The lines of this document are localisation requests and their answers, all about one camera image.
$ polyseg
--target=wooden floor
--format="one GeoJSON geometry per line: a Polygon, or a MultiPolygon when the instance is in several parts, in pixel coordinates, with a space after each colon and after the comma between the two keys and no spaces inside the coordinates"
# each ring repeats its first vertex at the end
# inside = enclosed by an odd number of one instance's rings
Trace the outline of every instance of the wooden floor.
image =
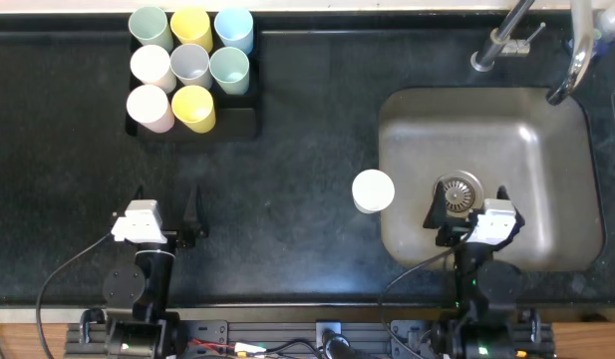
{"type": "MultiPolygon", "coordinates": [[[[67,328],[44,325],[55,358],[63,357],[67,328]]],[[[615,359],[615,323],[556,323],[554,329],[558,359],[615,359]]],[[[44,358],[34,324],[1,324],[0,343],[7,359],[44,358]]]]}

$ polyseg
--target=faucet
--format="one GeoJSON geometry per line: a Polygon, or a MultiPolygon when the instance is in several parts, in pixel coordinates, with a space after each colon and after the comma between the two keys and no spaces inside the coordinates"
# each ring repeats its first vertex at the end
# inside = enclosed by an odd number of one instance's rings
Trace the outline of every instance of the faucet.
{"type": "MultiPolygon", "coordinates": [[[[542,23],[528,39],[511,40],[510,33],[535,0],[519,0],[508,13],[502,24],[491,31],[480,51],[470,57],[471,65],[480,72],[490,71],[498,56],[526,56],[530,51],[530,42],[544,28],[542,23]]],[[[573,52],[571,63],[562,84],[551,89],[546,95],[550,105],[559,105],[581,82],[588,69],[593,52],[594,28],[593,12],[590,0],[570,0],[573,22],[573,52]]]]}

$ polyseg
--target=sink drain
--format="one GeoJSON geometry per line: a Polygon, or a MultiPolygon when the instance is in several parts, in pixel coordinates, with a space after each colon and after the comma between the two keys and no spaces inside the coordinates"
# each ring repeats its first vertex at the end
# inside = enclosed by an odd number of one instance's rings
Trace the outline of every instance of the sink drain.
{"type": "Polygon", "coordinates": [[[471,208],[482,207],[484,190],[477,178],[465,171],[455,171],[438,179],[445,188],[445,206],[450,215],[466,216],[471,208]]]}

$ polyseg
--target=white wall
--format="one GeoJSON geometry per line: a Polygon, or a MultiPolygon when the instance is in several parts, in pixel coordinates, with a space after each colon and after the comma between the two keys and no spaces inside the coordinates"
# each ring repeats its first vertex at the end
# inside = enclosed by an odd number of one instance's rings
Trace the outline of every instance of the white wall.
{"type": "MultiPolygon", "coordinates": [[[[592,0],[603,9],[615,0],[592,0]]],[[[499,10],[516,0],[0,0],[0,13],[35,12],[132,12],[145,5],[167,11],[182,6],[202,6],[208,11],[246,7],[258,11],[341,10],[499,10]]],[[[568,0],[537,0],[532,9],[567,9],[568,0]]]]}

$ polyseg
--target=stainless steel sink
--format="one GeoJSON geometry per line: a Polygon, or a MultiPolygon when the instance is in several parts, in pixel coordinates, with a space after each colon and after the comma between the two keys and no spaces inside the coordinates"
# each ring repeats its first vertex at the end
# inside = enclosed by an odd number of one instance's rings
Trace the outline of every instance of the stainless steel sink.
{"type": "Polygon", "coordinates": [[[603,231],[586,118],[545,89],[410,89],[380,115],[380,169],[396,187],[382,212],[394,258],[415,265],[444,250],[422,227],[440,178],[455,215],[505,185],[526,219],[495,257],[525,270],[578,270],[599,255],[603,231]]]}

